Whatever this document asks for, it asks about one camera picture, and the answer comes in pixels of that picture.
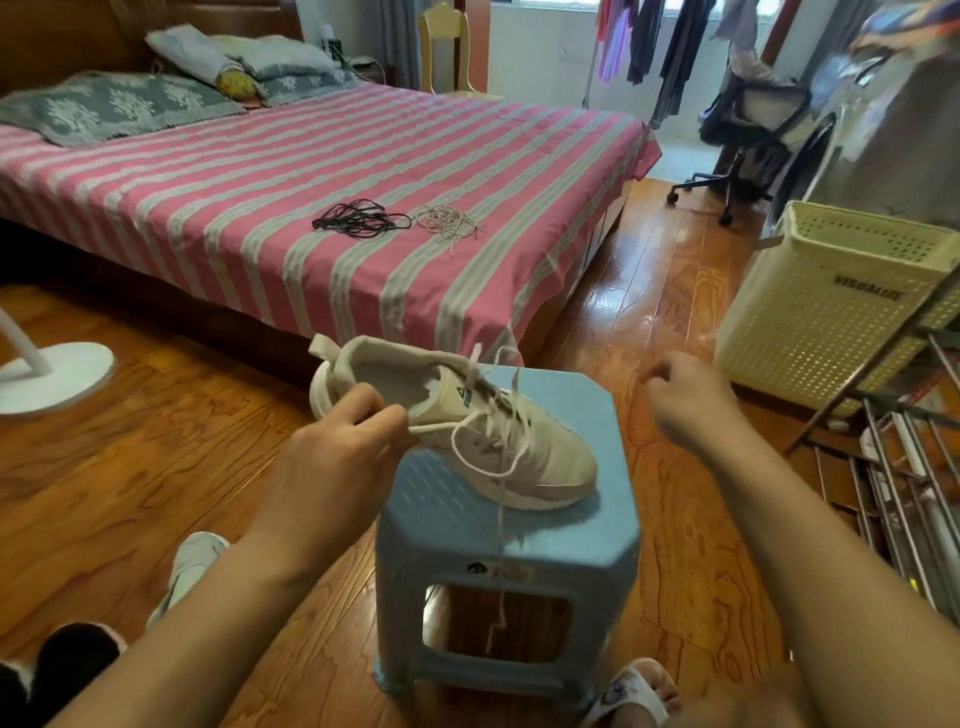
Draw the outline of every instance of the gray curtain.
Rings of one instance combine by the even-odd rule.
[[[396,84],[420,89],[420,39],[417,18],[430,0],[373,0],[378,56],[396,68]]]
[[[813,77],[817,75],[817,71],[828,56],[845,51],[856,38],[856,34],[867,18],[879,7],[880,0],[840,0],[833,15],[830,16],[820,42],[810,56],[810,61],[801,77],[801,84],[809,88],[813,83]]]

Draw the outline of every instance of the white pillow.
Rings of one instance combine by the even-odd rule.
[[[322,48],[288,37],[214,36],[213,40],[225,55],[243,63],[258,81],[330,73],[340,68],[340,63]]]
[[[216,43],[192,25],[148,33],[147,45],[184,73],[214,87],[224,71],[243,70],[243,66],[227,58]]]

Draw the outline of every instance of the blue stool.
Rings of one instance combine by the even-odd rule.
[[[487,371],[493,383],[510,386],[513,368]],[[639,561],[640,524],[616,411],[610,394],[579,374],[525,369],[519,391],[592,445],[600,466],[597,495],[556,511],[505,508],[504,566],[496,577],[496,503],[478,495],[439,455],[407,455],[376,532],[379,650],[373,676],[384,692],[433,680],[576,706],[593,698],[607,637]],[[486,573],[477,573],[477,562]],[[573,614],[564,651],[556,662],[526,665],[431,649],[422,638],[423,602],[435,584],[502,586],[566,599]]]

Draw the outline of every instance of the wooden chair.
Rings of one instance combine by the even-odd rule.
[[[445,96],[466,96],[471,99],[503,101],[502,96],[481,93],[470,85],[470,24],[467,16],[440,3],[420,16],[420,60],[422,71],[420,90],[436,94],[433,88],[433,41],[445,38],[460,39],[460,74],[455,82],[455,91]]]

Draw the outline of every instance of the beige sneaker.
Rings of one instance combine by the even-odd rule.
[[[340,349],[314,337],[324,360],[310,385],[319,420],[366,381],[410,414],[410,432],[482,495],[511,508],[563,508],[596,490],[597,463],[583,438],[516,390],[483,378],[477,359],[359,336]]]

